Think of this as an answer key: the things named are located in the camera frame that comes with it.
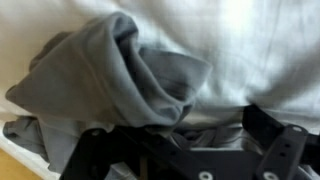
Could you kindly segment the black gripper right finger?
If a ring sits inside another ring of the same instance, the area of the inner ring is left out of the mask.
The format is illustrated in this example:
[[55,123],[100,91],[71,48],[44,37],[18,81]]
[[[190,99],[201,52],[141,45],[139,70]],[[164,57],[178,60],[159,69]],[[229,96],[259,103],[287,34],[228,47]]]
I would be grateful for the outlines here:
[[320,136],[305,128],[283,125],[256,105],[243,111],[243,128],[265,151],[254,180],[305,180],[299,167],[320,174]]

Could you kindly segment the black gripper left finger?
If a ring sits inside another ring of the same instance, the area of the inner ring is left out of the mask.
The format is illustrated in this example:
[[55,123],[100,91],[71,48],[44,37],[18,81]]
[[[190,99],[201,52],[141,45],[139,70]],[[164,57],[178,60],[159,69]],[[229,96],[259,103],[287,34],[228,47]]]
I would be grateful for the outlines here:
[[76,145],[59,180],[104,180],[124,163],[139,180],[218,180],[216,170],[190,151],[144,129],[90,129]]

